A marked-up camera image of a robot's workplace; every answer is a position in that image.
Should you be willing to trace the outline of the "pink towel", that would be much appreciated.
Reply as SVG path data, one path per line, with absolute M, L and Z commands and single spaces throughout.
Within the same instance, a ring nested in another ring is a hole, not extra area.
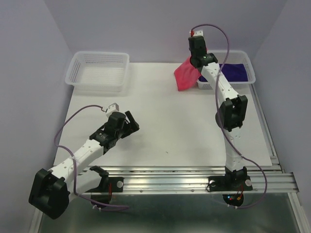
M 185 91 L 193 88 L 201 73 L 190 63 L 190 56 L 174 71 L 177 90 Z

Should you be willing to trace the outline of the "purple towel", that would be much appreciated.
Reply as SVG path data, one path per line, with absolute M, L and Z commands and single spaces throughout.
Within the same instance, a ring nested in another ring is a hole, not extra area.
M 222 73 L 229 82 L 247 82 L 247 72 L 243 64 L 225 64 Z

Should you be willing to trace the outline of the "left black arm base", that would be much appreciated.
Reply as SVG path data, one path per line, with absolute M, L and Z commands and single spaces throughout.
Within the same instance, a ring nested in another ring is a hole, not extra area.
M 99 185 L 88 190 L 92 201 L 90 202 L 94 209 L 99 211 L 121 211 L 127 209 L 127 206 L 112 204 L 113 194 L 123 192 L 123 177 L 101 178 Z

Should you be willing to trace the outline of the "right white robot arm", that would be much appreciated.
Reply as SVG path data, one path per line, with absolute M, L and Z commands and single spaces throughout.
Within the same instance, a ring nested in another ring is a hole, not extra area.
M 213 53 L 208 53 L 205 39 L 201 35 L 189 37 L 190 63 L 204 77 L 215 91 L 216 123 L 225 140 L 224 185 L 235 189 L 247 180 L 247 170 L 241 153 L 238 152 L 240 130 L 246 115 L 248 99 L 240 95 L 226 79 L 223 66 Z

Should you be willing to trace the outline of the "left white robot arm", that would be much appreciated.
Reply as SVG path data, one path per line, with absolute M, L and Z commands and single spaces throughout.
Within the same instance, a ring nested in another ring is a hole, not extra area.
M 118 183 L 122 177 L 109 178 L 109 173 L 99 166 L 92 166 L 83 174 L 82 171 L 96 159 L 105 155 L 116 143 L 137 132 L 139 124 L 130 111 L 113 112 L 108 121 L 95 131 L 89 139 L 70 157 L 49 170 L 40 169 L 34 177 L 29 203 L 51 219 L 59 218 L 75 197 L 86 200 L 83 193 L 96 189 L 107 194 L 105 202 L 90 202 L 98 210 L 117 211 L 127 206 L 111 205 L 113 192 L 121 192 Z

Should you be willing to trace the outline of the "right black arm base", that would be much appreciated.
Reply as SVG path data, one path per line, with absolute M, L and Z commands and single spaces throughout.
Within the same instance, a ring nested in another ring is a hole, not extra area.
M 244 202 L 244 192 L 252 191 L 253 186 L 249 176 L 242 179 L 210 176 L 206 190 L 208 192 L 221 192 L 227 205 L 241 207 Z

